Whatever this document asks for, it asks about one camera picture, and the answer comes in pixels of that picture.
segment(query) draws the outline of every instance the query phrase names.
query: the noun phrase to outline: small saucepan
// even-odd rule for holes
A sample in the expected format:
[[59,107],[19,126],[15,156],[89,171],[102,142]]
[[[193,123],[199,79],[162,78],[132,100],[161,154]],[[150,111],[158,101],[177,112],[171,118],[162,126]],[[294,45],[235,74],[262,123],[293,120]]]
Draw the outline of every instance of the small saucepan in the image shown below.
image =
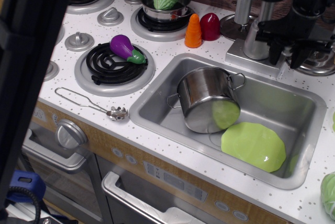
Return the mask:
[[171,10],[159,10],[153,6],[153,0],[141,0],[144,14],[155,21],[174,21],[190,16],[193,12],[188,7],[191,0],[178,0]]
[[[243,83],[233,87],[233,77],[241,75]],[[234,91],[245,85],[242,73],[229,74],[217,67],[202,67],[187,73],[177,86],[177,93],[168,96],[171,108],[181,107],[188,128],[198,133],[214,133],[227,129],[240,116]],[[181,106],[172,106],[169,99],[178,96]]]

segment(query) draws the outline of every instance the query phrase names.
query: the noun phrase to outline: toy carrot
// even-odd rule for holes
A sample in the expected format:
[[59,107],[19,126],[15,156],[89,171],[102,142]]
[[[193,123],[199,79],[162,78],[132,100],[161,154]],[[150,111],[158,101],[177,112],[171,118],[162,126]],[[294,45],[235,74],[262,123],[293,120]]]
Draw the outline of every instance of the toy carrot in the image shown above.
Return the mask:
[[197,14],[191,15],[185,34],[185,45],[190,48],[197,48],[201,45],[201,27]]

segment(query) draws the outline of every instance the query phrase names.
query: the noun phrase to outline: oven door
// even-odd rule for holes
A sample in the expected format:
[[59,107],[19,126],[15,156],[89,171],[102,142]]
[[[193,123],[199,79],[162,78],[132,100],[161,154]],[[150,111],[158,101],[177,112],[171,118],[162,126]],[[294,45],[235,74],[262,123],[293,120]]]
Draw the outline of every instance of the oven door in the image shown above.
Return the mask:
[[119,166],[97,160],[114,224],[225,224]]
[[19,168],[40,175],[45,200],[73,218],[90,224],[113,223],[93,153],[60,147],[54,133],[31,122]]

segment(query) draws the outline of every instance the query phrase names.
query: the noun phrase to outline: drawer handle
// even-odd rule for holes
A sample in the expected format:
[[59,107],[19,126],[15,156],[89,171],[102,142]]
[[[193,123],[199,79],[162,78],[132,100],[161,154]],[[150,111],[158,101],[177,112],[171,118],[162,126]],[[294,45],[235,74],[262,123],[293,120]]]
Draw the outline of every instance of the drawer handle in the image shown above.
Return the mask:
[[22,149],[24,152],[42,160],[59,170],[68,174],[75,174],[81,171],[86,158],[78,153],[73,153],[69,158],[64,158],[49,149],[37,144],[29,139],[31,136],[31,130],[28,130]]
[[141,201],[133,195],[123,191],[116,186],[120,176],[113,172],[108,172],[102,181],[103,191],[107,196],[123,203],[127,207],[136,211],[138,214],[157,224],[187,223],[187,224],[205,224],[194,218],[179,208],[171,207],[166,212],[160,212],[149,204]]

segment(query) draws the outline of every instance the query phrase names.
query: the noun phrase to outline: sink basin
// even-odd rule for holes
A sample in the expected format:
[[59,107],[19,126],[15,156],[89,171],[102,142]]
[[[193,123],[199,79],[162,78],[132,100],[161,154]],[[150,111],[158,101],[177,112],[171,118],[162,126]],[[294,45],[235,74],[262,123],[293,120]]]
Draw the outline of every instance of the sink basin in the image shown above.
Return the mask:
[[[285,162],[279,170],[268,173],[223,153],[220,147],[223,131],[203,134],[189,130],[181,108],[170,108],[166,103],[166,98],[176,93],[178,83],[185,74],[204,66],[217,66],[231,74],[241,72],[198,55],[177,55],[131,106],[131,120],[275,187],[300,187],[305,181],[326,114],[325,101],[312,92],[243,72],[246,84],[235,91],[241,107],[236,124],[262,124],[275,131],[285,144]],[[236,76],[234,82],[243,82],[238,78]],[[169,99],[169,103],[178,106],[177,96],[174,99]]]

